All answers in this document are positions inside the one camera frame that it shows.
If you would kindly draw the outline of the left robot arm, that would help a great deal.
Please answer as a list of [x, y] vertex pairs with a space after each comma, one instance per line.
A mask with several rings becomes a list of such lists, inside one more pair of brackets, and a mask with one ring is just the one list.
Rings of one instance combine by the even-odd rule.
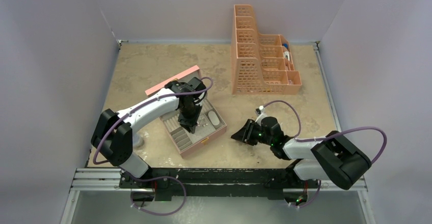
[[133, 136], [159, 117], [178, 111], [179, 125], [189, 133], [195, 133], [202, 102], [210, 86], [204, 79], [193, 77], [188, 82], [168, 82], [150, 98], [122, 111], [103, 111], [91, 138], [96, 149], [93, 163], [101, 154], [105, 162], [118, 166], [132, 176], [132, 181], [145, 188], [152, 181], [152, 168], [133, 151]]

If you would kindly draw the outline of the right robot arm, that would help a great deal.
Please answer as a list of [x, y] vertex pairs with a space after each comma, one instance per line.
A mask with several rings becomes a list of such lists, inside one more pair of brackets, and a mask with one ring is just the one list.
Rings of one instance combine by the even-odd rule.
[[331, 131], [323, 140], [300, 139], [286, 135], [275, 117], [256, 122], [248, 119], [231, 139], [254, 146], [266, 144], [273, 154], [283, 160], [297, 160], [286, 173], [287, 183], [298, 187], [305, 180], [329, 180], [348, 190], [372, 166], [365, 153], [337, 131]]

